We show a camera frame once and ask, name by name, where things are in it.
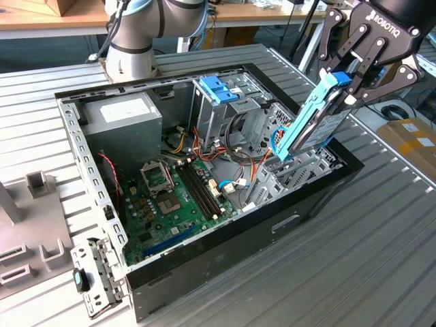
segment blue drive bracket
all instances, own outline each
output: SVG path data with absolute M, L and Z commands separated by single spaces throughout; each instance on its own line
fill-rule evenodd
M 218 104 L 225 104 L 239 99 L 239 96 L 230 92 L 225 83 L 222 83 L 222 81 L 220 81 L 216 76 L 201 78 L 200 85 L 204 87 L 210 97 L 212 97 L 212 99 L 214 99 Z
M 301 133 L 307 128 L 311 119 L 320 111 L 325 109 L 327 105 L 327 98 L 330 92 L 339 87 L 348 85 L 352 80 L 344 72 L 328 73 L 321 79 L 320 83 L 314 88 L 310 96 L 307 98 L 305 104 L 302 105 L 295 121 L 290 125 L 279 144 L 277 145 L 277 155 L 281 161 L 286 160 L 291 154 L 290 149 Z M 331 139 L 329 133 L 323 140 L 317 142 L 318 144 L 326 145 L 327 141 Z

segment slatted aluminum surface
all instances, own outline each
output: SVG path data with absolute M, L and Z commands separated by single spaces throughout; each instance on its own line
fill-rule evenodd
M 298 103 L 304 76 L 261 45 L 167 54 L 164 74 L 254 62 Z M 55 91 L 106 84 L 99 65 L 0 76 L 0 180 L 57 179 L 73 243 L 98 236 Z M 423 326 L 436 320 L 436 194 L 359 122 L 336 137 L 362 172 L 314 219 L 142 326 Z M 65 273 L 0 301 L 1 326 L 135 326 L 128 301 L 89 320 Z
M 433 29 L 431 33 L 436 35 L 436 29 Z M 433 44 L 430 39 L 426 38 L 421 43 L 419 54 L 428 61 L 436 64 L 436 44 Z

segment yellow wire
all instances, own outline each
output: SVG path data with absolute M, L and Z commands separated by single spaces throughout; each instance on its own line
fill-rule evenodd
M 182 136 L 180 137 L 180 144 L 178 145 L 177 149 L 171 151 L 171 153 L 179 153 L 180 151 L 182 151 L 184 139 L 185 139 L 185 133 L 183 133 Z

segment ram slot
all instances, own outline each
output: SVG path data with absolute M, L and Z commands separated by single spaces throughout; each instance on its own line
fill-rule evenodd
M 191 166 L 184 166 L 177 168 L 177 171 L 189 194 L 191 194 L 193 200 L 200 207 L 206 219 L 211 220 L 214 215 L 220 216 L 221 210 L 218 204 L 208 192 L 195 170 Z

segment green circuit board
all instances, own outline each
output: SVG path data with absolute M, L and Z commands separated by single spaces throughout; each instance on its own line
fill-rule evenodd
M 191 165 L 195 171 L 204 172 L 207 179 L 212 178 L 202 161 L 194 161 Z M 233 204 L 227 198 L 221 197 L 221 201 L 216 200 L 216 203 L 224 211 L 217 219 L 207 219 L 182 182 L 176 168 L 174 166 L 168 167 L 168 171 L 174 183 L 174 191 L 163 195 L 159 194 L 156 198 L 150 196 L 146 183 L 139 172 L 133 180 L 120 182 L 124 194 L 125 222 L 123 222 L 123 227 L 129 239 L 124 248 L 124 254 L 129 266 L 141 262 L 144 259 L 143 253 L 147 249 L 160 246 L 159 251 L 163 251 L 185 238 L 199 234 L 236 215 Z M 153 186 L 164 180 L 162 175 L 156 173 L 155 170 L 147 178 Z M 136 188 L 133 194 L 131 192 L 132 184 Z M 171 197 L 169 200 L 162 200 L 162 197 L 168 196 Z M 178 202 L 177 205 L 180 205 L 180 208 L 170 213 L 163 213 L 159 203 L 161 206 L 164 202 L 167 206 L 171 206 L 174 201 Z

